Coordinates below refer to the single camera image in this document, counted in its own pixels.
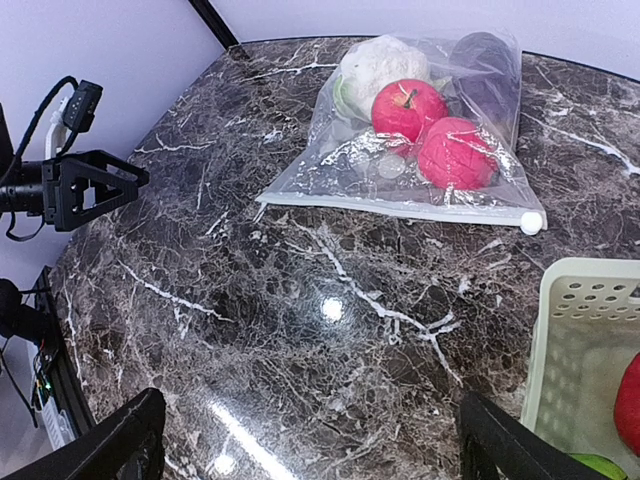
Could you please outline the red fake round fruit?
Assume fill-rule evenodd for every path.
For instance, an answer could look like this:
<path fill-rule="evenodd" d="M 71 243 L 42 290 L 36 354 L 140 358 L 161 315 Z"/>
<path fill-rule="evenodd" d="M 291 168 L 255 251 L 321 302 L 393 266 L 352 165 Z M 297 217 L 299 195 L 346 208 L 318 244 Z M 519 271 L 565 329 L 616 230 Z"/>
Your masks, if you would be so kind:
<path fill-rule="evenodd" d="M 418 165 L 424 178 L 440 189 L 475 191 L 487 187 L 499 171 L 492 152 L 474 123 L 444 117 L 428 130 Z"/>

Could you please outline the red fake apple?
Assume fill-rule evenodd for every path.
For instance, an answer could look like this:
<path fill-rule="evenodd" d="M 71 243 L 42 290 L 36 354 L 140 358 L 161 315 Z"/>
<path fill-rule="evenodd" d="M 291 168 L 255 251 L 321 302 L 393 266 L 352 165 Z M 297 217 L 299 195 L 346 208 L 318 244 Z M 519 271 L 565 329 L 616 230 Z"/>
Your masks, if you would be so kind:
<path fill-rule="evenodd" d="M 410 142 L 415 142 L 423 130 L 448 115 L 449 109 L 441 94 L 417 79 L 402 79 L 385 86 L 377 94 L 371 110 L 376 134 L 402 135 Z"/>

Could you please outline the clear zip top bag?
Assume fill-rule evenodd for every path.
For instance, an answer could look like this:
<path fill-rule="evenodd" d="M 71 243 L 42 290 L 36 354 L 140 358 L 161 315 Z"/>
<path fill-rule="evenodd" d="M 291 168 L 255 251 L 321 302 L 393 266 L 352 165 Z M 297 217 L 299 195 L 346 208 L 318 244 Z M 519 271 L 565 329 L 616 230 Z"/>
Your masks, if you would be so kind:
<path fill-rule="evenodd" d="M 522 52 L 505 31 L 360 41 L 260 201 L 535 235 L 547 218 L 515 153 L 521 93 Z"/>

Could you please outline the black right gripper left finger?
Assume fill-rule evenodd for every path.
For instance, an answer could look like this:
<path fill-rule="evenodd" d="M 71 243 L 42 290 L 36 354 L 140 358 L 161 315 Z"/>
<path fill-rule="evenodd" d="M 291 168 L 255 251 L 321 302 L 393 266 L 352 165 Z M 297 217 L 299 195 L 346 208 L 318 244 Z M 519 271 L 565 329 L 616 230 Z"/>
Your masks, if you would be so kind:
<path fill-rule="evenodd" d="M 9 479 L 160 479 L 166 402 L 147 388 L 83 436 Z"/>

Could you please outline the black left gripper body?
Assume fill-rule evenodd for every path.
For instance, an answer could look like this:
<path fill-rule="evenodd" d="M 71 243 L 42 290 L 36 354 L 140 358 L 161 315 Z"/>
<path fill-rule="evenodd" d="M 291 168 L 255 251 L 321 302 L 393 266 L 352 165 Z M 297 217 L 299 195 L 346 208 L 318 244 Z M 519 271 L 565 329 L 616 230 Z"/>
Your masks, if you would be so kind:
<path fill-rule="evenodd" d="M 62 230 L 59 214 L 60 165 L 57 160 L 27 162 L 1 186 L 1 213 L 39 216 L 46 225 Z"/>

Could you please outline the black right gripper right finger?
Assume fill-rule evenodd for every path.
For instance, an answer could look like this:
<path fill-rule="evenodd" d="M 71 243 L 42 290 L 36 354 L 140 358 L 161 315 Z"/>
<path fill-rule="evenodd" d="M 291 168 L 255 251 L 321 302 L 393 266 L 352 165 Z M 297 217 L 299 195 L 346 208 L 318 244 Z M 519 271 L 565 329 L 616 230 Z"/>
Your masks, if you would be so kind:
<path fill-rule="evenodd" d="M 459 406 L 464 479 L 602 479 L 594 469 L 546 443 L 476 392 Z"/>

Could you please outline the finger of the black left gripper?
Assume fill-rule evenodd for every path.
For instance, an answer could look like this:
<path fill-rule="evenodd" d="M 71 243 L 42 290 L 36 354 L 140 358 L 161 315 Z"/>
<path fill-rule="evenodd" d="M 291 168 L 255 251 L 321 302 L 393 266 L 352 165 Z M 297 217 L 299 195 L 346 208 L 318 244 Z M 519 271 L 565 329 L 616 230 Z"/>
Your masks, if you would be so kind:
<path fill-rule="evenodd" d="M 135 201 L 150 175 L 102 150 L 52 160 L 52 225 L 73 230 Z"/>

